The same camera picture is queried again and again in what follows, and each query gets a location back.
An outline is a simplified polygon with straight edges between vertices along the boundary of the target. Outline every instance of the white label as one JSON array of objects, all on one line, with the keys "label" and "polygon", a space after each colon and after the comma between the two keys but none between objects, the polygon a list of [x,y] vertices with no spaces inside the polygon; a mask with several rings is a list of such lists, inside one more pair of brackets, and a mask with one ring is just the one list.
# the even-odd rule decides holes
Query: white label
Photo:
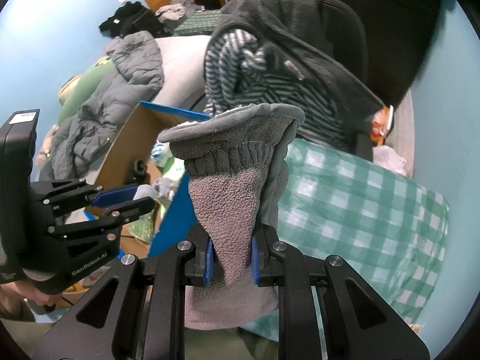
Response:
[{"label": "white label", "polygon": [[35,119],[35,114],[36,112],[27,112],[26,114],[16,114],[13,118],[11,118],[11,121],[9,122],[9,124],[31,122],[33,119]]}]

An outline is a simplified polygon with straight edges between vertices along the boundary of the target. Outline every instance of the black metal bracket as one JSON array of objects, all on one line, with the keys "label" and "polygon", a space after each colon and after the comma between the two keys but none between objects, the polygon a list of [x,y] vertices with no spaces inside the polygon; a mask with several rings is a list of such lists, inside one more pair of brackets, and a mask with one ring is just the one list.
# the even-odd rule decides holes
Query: black metal bracket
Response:
[{"label": "black metal bracket", "polygon": [[422,340],[340,256],[304,256],[279,241],[273,227],[257,224],[252,269],[257,285],[279,286],[279,359],[321,358],[311,286],[329,360],[430,359]]},{"label": "black metal bracket", "polygon": [[[212,264],[213,246],[200,225],[162,255],[123,256],[46,334],[33,359],[184,359],[185,286],[208,285]],[[252,269],[258,285],[278,286],[280,360],[322,358],[312,286],[329,359],[430,358],[417,335],[341,257],[304,256],[279,241],[274,228],[257,225]]]},{"label": "black metal bracket", "polygon": [[63,216],[92,203],[102,186],[84,178],[30,184],[26,218],[28,247],[17,254],[35,287],[57,294],[116,257],[122,226],[155,207],[150,198],[108,207],[99,219],[63,224]]},{"label": "black metal bracket", "polygon": [[207,233],[194,226],[159,256],[123,256],[45,335],[33,359],[184,359],[185,285],[209,282],[211,252]]}]

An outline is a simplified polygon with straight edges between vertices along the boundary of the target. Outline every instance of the gray puffer jacket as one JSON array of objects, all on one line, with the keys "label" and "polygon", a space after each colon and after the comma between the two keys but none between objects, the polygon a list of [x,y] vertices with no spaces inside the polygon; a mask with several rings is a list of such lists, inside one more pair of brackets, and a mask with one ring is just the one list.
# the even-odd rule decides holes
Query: gray puffer jacket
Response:
[{"label": "gray puffer jacket", "polygon": [[78,178],[104,156],[140,100],[150,101],[164,83],[162,54],[146,31],[128,35],[106,53],[115,69],[54,135],[40,180]]}]

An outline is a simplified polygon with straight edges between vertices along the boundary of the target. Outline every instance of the human hand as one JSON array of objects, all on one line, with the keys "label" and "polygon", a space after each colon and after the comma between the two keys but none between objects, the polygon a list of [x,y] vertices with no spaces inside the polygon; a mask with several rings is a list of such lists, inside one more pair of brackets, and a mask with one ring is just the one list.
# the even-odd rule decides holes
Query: human hand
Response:
[{"label": "human hand", "polygon": [[61,294],[46,295],[27,280],[0,285],[0,304],[12,315],[18,315],[24,299],[33,300],[39,306],[53,306],[62,298]]}]

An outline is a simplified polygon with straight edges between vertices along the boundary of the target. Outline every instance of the metal screw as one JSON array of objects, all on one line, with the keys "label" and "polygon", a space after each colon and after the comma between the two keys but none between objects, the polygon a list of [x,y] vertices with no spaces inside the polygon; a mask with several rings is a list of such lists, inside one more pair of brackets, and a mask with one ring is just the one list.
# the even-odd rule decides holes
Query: metal screw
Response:
[{"label": "metal screw", "polygon": [[191,242],[190,241],[180,241],[177,244],[177,248],[180,249],[181,251],[187,251],[188,249],[191,248]]},{"label": "metal screw", "polygon": [[331,266],[340,266],[343,264],[343,259],[336,255],[328,256],[328,263]]},{"label": "metal screw", "polygon": [[120,261],[123,265],[129,266],[132,262],[135,261],[135,255],[134,254],[126,254],[126,255],[122,256]]},{"label": "metal screw", "polygon": [[284,251],[287,248],[287,243],[283,241],[275,241],[272,246],[276,251]]}]

